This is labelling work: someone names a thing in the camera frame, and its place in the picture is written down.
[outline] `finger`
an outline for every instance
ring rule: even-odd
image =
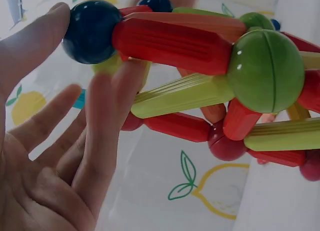
[[[120,127],[123,126],[136,93],[139,91],[145,77],[147,62],[132,59],[124,62],[112,79],[115,102]]]
[[[82,109],[65,132],[57,141],[48,147],[36,161],[44,167],[56,167],[60,158],[75,144],[77,139],[79,139],[86,125],[86,112]]]
[[[56,165],[56,172],[67,184],[71,185],[82,161],[86,146],[87,130],[85,129],[72,147],[61,157]]]
[[[143,124],[143,120],[134,116],[131,112],[128,114],[121,130],[133,131],[138,129]],[[56,172],[59,177],[67,184],[71,185],[75,177],[76,171],[82,161],[85,152],[86,130],[82,132],[78,140],[69,148],[61,157],[56,165]]]
[[[117,99],[117,120],[126,125],[122,129],[133,130],[142,125],[142,121],[133,115],[128,115],[130,107],[133,103],[137,89],[140,87],[143,78],[146,64],[139,60],[132,60],[124,63],[117,75],[112,79],[112,90]],[[56,170],[60,177],[70,184],[75,176],[75,173],[82,161],[84,154],[86,137],[81,135],[75,145],[73,145],[59,160]]]
[[[57,124],[67,115],[81,92],[82,89],[78,85],[69,85],[40,112],[9,133],[30,153],[47,139]]]
[[[97,219],[116,167],[120,127],[110,76],[96,75],[87,95],[86,144],[72,187]]]
[[[1,92],[7,98],[17,83],[57,48],[64,37],[70,9],[58,3],[44,16],[0,41]]]

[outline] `red stick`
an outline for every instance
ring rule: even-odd
[[[210,124],[204,119],[184,113],[170,113],[143,120],[151,130],[192,142],[206,142]]]
[[[223,132],[231,140],[243,140],[256,125],[262,113],[243,106],[236,98],[231,100],[224,118]]]
[[[305,109],[320,113],[320,70],[306,70],[304,87],[298,103]]]
[[[215,32],[138,18],[115,26],[112,45],[128,57],[205,75],[225,75],[232,50]]]

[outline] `toy ball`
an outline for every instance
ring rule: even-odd
[[[227,78],[243,105],[258,113],[277,113],[300,96],[304,62],[297,47],[283,34],[254,30],[235,43]]]
[[[223,131],[224,122],[219,121],[211,127],[208,146],[211,153],[222,161],[230,162],[243,156],[248,148],[245,147],[244,141],[234,141],[228,139]]]
[[[310,150],[307,161],[300,166],[302,176],[309,181],[320,180],[320,155],[319,150]]]
[[[273,24],[273,26],[274,26],[276,31],[279,31],[281,29],[281,24],[277,20],[272,18],[271,22],[272,22],[272,24]]]
[[[170,0],[140,0],[137,6],[147,5],[153,12],[171,13],[174,7]]]
[[[264,30],[275,30],[272,22],[264,15],[258,12],[249,12],[239,18],[249,29],[251,27],[260,27]]]
[[[115,53],[112,32],[122,18],[115,6],[103,0],[76,5],[70,12],[70,24],[62,42],[65,52],[82,64],[99,64],[109,59]]]

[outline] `fingernail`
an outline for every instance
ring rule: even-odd
[[[50,8],[50,10],[48,11],[48,14],[55,11],[56,9],[58,9],[59,7],[65,5],[64,2],[58,2],[57,4],[55,4],[54,6],[52,6],[52,8]]]

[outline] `yellow stick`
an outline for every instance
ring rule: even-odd
[[[253,151],[320,149],[320,118],[257,124],[244,139]]]
[[[320,53],[300,51],[306,70],[320,69]]]
[[[222,104],[234,97],[226,76],[194,73],[138,94],[131,111],[145,119]]]

